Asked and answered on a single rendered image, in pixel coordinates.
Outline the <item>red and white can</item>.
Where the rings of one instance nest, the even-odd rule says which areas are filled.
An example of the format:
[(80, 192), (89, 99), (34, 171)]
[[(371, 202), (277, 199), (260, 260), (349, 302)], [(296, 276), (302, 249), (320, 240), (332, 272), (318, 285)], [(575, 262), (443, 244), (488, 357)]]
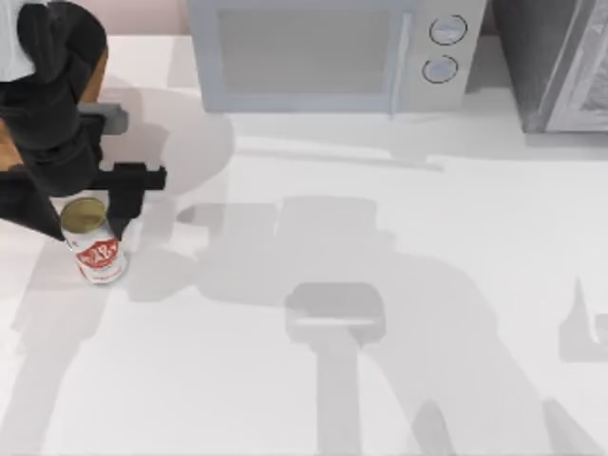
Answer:
[(60, 222), (66, 244), (87, 281), (104, 285), (124, 274), (127, 258), (102, 201), (91, 197), (72, 200), (61, 211)]

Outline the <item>microwave oven door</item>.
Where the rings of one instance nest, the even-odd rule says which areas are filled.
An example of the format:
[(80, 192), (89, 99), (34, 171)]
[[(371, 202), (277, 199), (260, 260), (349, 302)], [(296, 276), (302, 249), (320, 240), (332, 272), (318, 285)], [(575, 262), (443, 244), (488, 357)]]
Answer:
[(187, 0), (208, 112), (391, 112), (401, 0)]

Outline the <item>microwave knob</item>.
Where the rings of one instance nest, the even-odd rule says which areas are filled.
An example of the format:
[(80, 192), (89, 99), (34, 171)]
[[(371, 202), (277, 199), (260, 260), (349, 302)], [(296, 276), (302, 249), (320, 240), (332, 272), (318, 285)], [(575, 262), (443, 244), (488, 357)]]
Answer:
[(464, 17), (457, 14), (435, 19), (429, 26), (429, 37), (438, 46), (453, 46), (462, 41), (468, 31)]
[(453, 80), (460, 66), (458, 61), (449, 56), (441, 55), (435, 58), (429, 58), (422, 66), (422, 76), (424, 79), (433, 85), (442, 85)]

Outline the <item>pale microwave oven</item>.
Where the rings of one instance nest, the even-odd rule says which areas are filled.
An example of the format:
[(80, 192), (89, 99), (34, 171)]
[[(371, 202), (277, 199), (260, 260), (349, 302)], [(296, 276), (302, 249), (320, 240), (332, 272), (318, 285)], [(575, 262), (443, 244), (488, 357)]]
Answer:
[[(442, 112), (457, 108), (466, 86), (478, 43), (486, 0), (401, 0), (405, 11), (411, 13), (410, 42), (406, 73), (401, 89), (402, 113)], [(429, 26), (443, 16), (457, 14), (465, 18), (468, 31), (465, 38), (453, 46), (438, 46), (429, 37)], [(428, 83), (422, 76), (422, 66), (429, 58), (449, 55), (460, 66), (457, 76), (442, 85)], [(334, 112), (385, 113), (388, 112)]]

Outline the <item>pale grey cabinet door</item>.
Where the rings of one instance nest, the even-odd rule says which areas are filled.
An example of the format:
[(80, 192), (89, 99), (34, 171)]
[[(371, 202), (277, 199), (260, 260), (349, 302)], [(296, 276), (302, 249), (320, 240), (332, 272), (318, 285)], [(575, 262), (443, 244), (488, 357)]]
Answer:
[(550, 132), (608, 133), (608, 0), (580, 0), (562, 54)]

